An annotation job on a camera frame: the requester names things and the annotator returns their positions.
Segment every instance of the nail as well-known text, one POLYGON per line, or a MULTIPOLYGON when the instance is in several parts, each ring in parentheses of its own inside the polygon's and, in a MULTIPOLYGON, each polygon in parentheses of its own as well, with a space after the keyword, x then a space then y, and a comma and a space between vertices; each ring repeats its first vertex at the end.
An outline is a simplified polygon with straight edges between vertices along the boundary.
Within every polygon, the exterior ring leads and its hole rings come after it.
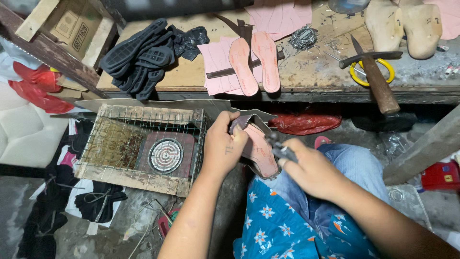
POLYGON ((281 168, 284 169, 284 164, 287 162, 288 160, 286 158, 280 158, 278 160, 278 164, 281 166, 281 168))

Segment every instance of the wire mesh cage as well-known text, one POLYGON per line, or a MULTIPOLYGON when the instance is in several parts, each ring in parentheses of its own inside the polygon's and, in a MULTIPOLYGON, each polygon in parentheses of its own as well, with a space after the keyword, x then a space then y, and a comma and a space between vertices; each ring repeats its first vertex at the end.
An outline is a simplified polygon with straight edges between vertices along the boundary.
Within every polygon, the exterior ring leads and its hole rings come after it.
POLYGON ((76 176, 185 197, 198 175, 203 109, 103 104, 76 176))

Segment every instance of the hammer wooden handle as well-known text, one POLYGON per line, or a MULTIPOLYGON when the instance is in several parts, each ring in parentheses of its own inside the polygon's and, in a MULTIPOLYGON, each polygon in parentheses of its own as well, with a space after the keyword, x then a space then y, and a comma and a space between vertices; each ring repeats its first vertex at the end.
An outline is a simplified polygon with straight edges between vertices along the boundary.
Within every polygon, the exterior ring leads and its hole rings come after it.
POLYGON ((398 112, 400 110, 398 102, 375 60, 372 57, 364 57, 362 65, 380 112, 383 114, 398 112))

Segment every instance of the small bottle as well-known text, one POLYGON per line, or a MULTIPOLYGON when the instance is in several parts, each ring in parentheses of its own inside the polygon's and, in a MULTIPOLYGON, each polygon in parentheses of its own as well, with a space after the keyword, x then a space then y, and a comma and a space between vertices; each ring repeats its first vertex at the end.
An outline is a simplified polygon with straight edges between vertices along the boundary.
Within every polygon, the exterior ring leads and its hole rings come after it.
POLYGON ((352 14, 364 10, 371 0, 329 0, 329 8, 332 11, 352 14))

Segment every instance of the white cushion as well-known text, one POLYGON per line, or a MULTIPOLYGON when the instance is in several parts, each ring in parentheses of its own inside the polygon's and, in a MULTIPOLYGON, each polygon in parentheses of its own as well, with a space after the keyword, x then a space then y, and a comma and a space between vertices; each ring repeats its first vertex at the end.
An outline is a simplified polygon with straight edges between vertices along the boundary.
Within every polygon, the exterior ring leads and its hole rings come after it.
POLYGON ((46 167, 68 124, 0 82, 0 164, 46 167))

